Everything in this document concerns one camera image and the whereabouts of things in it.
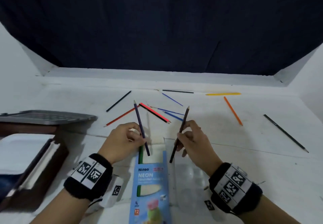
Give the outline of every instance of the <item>dark curtain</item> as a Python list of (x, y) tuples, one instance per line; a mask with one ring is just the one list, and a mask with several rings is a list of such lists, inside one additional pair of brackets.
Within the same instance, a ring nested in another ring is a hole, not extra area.
[(273, 75), (323, 42), (323, 0), (0, 0), (61, 67)]

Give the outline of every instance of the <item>wristband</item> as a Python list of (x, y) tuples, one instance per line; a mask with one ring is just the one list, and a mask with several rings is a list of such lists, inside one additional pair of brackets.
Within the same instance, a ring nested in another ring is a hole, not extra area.
[(262, 196), (259, 186), (236, 165), (223, 163), (209, 179), (212, 202), (226, 213), (240, 215), (254, 210)]
[(64, 188), (75, 198), (93, 201), (104, 195), (111, 181), (112, 166), (103, 156), (94, 153), (75, 168)]

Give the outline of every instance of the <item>person's left hand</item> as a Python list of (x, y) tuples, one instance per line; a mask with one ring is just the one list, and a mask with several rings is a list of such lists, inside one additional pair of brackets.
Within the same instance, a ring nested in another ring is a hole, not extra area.
[[(140, 135), (130, 131), (130, 129), (136, 129), (140, 132)], [(140, 127), (137, 123), (119, 124), (117, 128), (111, 131), (98, 154), (105, 157), (110, 164), (114, 164), (125, 159), (145, 142), (146, 139), (141, 136)]]

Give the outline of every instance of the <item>yellow pencil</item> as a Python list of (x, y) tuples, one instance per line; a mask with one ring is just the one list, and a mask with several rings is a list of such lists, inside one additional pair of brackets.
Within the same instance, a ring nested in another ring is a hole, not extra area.
[(215, 94), (205, 94), (206, 96), (229, 96), (229, 95), (241, 95), (241, 93), (215, 93)]

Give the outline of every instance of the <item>blue pencil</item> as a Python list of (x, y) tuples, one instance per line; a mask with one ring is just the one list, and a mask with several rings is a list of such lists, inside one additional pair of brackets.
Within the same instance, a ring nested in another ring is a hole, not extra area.
[(175, 114), (179, 114), (179, 115), (185, 115), (185, 114), (182, 114), (182, 113), (179, 113), (179, 112), (173, 112), (173, 111), (169, 111), (169, 110), (166, 110), (166, 109), (162, 109), (162, 108), (158, 108), (158, 107), (152, 107), (152, 108), (156, 108), (158, 110), (162, 110), (162, 111), (165, 111), (165, 112), (171, 112), (171, 113), (175, 113)]
[(168, 95), (164, 94), (163, 92), (159, 91), (160, 93), (162, 93), (164, 96), (168, 97), (169, 99), (173, 100), (174, 102), (176, 102), (177, 104), (180, 104), (178, 101), (175, 101), (174, 99), (170, 98)]
[[(138, 107), (137, 107), (137, 104), (136, 104), (135, 100), (133, 100), (133, 105), (135, 106), (135, 110), (136, 110), (136, 114), (137, 114), (137, 118), (138, 118), (138, 124), (139, 124), (140, 130), (141, 130), (142, 137), (145, 138), (145, 132), (143, 131), (143, 127), (142, 127), (140, 116), (139, 116)], [(145, 142), (145, 148), (146, 148), (147, 155), (150, 156), (150, 152), (149, 152), (147, 142)]]
[(165, 114), (168, 114), (169, 116), (172, 116), (173, 118), (176, 118), (176, 119), (178, 119), (178, 120), (180, 120), (180, 121), (183, 121), (183, 119), (181, 119), (181, 118), (179, 118), (179, 117), (177, 117), (177, 116), (175, 116), (175, 115), (173, 115), (173, 114), (171, 114), (171, 113), (169, 113), (169, 112), (165, 112), (165, 111), (163, 111)]

